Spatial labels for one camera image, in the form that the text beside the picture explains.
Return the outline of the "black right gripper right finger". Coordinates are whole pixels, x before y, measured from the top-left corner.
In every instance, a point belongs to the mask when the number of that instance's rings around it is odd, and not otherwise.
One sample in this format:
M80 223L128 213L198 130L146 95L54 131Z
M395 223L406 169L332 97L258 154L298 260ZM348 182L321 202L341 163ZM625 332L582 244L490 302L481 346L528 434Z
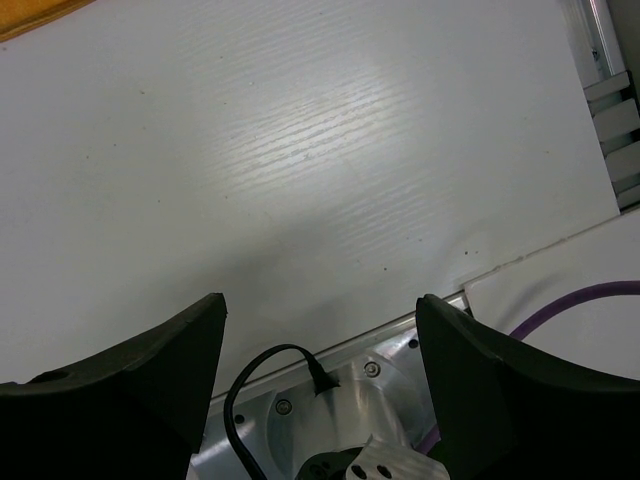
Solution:
M426 295L420 350L453 479L636 479L639 383L557 358Z

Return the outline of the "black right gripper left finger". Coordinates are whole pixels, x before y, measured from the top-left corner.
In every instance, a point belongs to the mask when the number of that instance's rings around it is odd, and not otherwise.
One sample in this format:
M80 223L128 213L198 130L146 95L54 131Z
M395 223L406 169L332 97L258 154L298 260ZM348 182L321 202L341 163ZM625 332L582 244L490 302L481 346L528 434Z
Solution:
M4 479L183 479L200 450L226 303L164 323L27 383L1 386Z

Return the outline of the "white foam front panel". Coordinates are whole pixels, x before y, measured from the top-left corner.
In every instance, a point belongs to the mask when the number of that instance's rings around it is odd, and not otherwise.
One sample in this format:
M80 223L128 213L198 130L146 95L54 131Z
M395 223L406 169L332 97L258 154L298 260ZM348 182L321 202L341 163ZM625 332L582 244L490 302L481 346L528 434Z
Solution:
M467 283L473 316L540 350L639 377L639 213Z

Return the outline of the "orange placemat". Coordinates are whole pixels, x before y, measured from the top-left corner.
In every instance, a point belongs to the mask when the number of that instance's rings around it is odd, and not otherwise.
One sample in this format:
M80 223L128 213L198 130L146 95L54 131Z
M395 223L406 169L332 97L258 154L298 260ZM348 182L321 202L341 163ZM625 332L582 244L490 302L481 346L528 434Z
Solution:
M60 19L93 0L1 0L2 43Z

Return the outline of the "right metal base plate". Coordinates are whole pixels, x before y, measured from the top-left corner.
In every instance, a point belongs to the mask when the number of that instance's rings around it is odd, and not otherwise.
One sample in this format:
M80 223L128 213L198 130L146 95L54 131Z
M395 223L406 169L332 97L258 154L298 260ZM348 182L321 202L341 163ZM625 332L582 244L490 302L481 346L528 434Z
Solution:
M264 361L237 394L232 421L269 479L293 479L311 457L353 452L370 437L417 447L435 424L414 312L327 349L315 346L337 330L312 321L294 341L337 388L315 394L302 354L288 350Z

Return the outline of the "aluminium table frame rail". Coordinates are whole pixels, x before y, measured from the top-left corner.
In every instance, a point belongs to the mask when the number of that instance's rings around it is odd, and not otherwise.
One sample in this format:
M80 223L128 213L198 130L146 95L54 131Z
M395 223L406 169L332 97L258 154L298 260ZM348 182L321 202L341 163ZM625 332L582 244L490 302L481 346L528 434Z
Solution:
M560 1L566 36L620 211L639 206L639 79L605 1Z

